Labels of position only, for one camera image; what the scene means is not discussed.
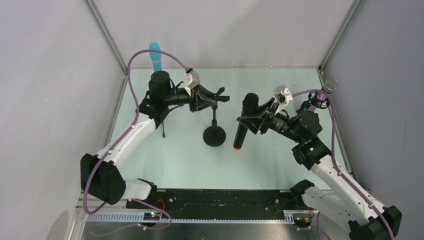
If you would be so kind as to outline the black microphone orange tip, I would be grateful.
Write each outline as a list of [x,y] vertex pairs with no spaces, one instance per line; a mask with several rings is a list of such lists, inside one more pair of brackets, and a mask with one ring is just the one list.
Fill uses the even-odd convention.
[[244,97],[242,101],[242,111],[240,116],[241,121],[237,121],[238,127],[233,141],[233,148],[236,151],[241,150],[246,138],[246,134],[248,131],[248,128],[246,127],[246,117],[250,116],[252,114],[252,111],[257,109],[258,106],[259,96],[256,93],[250,92]]

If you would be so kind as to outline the black round-base microphone stand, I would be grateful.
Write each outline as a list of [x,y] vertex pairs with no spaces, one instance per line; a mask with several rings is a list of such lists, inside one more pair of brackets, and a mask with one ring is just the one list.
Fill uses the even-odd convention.
[[211,126],[207,127],[202,135],[203,141],[210,147],[219,147],[226,141],[225,130],[218,126],[217,109],[218,106],[212,106],[212,120]]

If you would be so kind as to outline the black shock-mount tripod stand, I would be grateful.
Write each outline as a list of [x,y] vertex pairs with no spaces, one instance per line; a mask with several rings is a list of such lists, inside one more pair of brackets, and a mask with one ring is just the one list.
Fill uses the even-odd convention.
[[297,114],[300,114],[302,111],[309,111],[314,112],[317,109],[327,109],[330,106],[330,101],[328,99],[328,96],[330,95],[329,92],[324,91],[323,89],[319,91],[303,91],[300,93],[297,93],[296,96],[300,96],[303,94],[307,95],[307,100],[305,100],[300,107],[296,110]]

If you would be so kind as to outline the small black tripod microphone stand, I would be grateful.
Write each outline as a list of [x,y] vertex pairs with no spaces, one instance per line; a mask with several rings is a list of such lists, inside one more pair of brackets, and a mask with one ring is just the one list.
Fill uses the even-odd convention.
[[162,122],[162,137],[165,138],[166,137],[166,133],[165,133],[165,122]]

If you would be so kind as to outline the blue microphone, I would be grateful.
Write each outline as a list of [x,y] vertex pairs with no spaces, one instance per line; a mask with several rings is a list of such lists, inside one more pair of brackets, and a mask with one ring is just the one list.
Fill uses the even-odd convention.
[[163,68],[162,68],[162,55],[159,52],[161,50],[160,45],[156,42],[152,42],[149,44],[149,49],[154,50],[149,53],[154,72],[161,71]]

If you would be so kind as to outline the purple glitter microphone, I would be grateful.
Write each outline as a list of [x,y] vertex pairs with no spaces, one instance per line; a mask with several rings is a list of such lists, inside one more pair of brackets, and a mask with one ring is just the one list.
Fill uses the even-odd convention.
[[328,95],[335,91],[339,86],[339,82],[334,79],[324,81],[324,85],[320,91],[312,91],[308,94],[307,100],[301,105],[301,110],[314,112],[316,109],[327,109],[330,106]]

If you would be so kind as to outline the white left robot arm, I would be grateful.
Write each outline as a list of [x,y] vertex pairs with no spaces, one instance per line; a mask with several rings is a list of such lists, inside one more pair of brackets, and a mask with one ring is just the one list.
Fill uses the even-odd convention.
[[80,181],[84,197],[93,196],[109,205],[121,199],[147,199],[154,185],[144,179],[125,180],[120,173],[124,162],[176,106],[188,105],[194,113],[230,100],[222,94],[224,87],[217,92],[203,87],[199,74],[193,69],[183,75],[182,84],[183,87],[174,85],[169,73],[163,70],[151,75],[148,91],[125,130],[98,153],[87,153],[81,158]]

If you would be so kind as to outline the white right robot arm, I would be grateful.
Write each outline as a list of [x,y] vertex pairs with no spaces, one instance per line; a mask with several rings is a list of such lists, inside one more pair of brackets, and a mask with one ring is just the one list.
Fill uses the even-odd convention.
[[274,99],[259,104],[254,93],[245,96],[239,126],[254,134],[272,130],[294,141],[296,162],[324,181],[332,190],[328,195],[308,180],[291,188],[301,201],[348,232],[352,240],[392,240],[400,229],[402,214],[395,206],[387,207],[358,184],[319,139],[319,116],[302,110],[295,117],[282,115]]

